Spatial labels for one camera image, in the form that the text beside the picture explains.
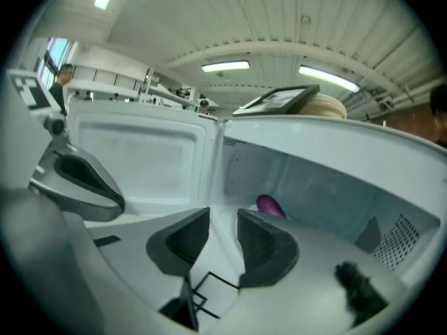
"monitor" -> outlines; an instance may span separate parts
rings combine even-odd
[[[236,110],[233,116],[297,114],[319,91],[317,84],[273,89]]]

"robotic arm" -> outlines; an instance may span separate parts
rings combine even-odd
[[[28,139],[20,150],[17,146],[8,150],[15,167],[1,170],[6,185],[28,187],[29,183],[62,211],[79,214],[86,221],[106,222],[122,214],[124,199],[115,181],[94,156],[70,144],[65,117],[37,75],[8,70],[4,84],[13,124],[9,127],[19,133],[15,136],[19,140]],[[26,172],[16,174],[23,167]]]

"pipe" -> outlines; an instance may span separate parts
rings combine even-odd
[[[373,120],[373,119],[377,119],[377,118],[392,114],[394,112],[399,112],[401,110],[405,110],[408,107],[416,107],[418,105],[425,104],[428,101],[428,98],[429,98],[429,94],[428,94],[428,92],[426,92],[422,95],[419,95],[417,98],[415,98],[414,102],[411,102],[410,100],[403,100],[402,102],[396,104],[396,106],[391,110],[386,110],[385,112],[376,112],[376,113],[372,113],[372,114],[368,113],[369,118],[371,120]],[[361,116],[361,117],[354,117],[353,119],[363,120],[364,118],[365,118],[364,116]]]
[[[412,89],[410,91],[411,97],[416,97],[418,94],[422,94],[425,93],[426,91],[435,88],[437,86],[439,86],[441,83],[445,82],[446,78],[445,77],[440,77],[437,78],[435,80],[432,80],[431,82],[425,83],[422,86],[419,86],[415,89]],[[374,98],[383,98],[390,95],[389,92],[384,92],[382,94],[379,94],[378,96],[375,96]],[[405,99],[408,98],[408,94],[407,93],[402,93],[400,95],[398,95],[397,97],[393,98],[393,103],[394,104],[399,104],[402,101],[405,101]],[[358,108],[362,107],[363,105],[366,105],[368,103],[368,101],[362,100],[359,103],[357,103],[357,105],[354,105],[353,107],[350,107],[348,112],[355,112],[355,110],[357,110]]]

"white ceiling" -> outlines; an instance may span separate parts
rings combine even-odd
[[[139,59],[228,109],[272,87],[319,83],[355,117],[359,105],[367,105],[362,115],[380,111],[368,97],[299,75],[301,65],[392,96],[443,75],[422,24],[401,0],[110,0],[106,11],[94,0],[53,0],[36,34]],[[251,68],[223,77],[200,68],[237,59]]]

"round wooden object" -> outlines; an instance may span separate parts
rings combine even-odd
[[[333,97],[324,94],[317,94],[312,98],[298,114],[318,115],[320,117],[331,117],[346,119],[347,112],[344,105]]]

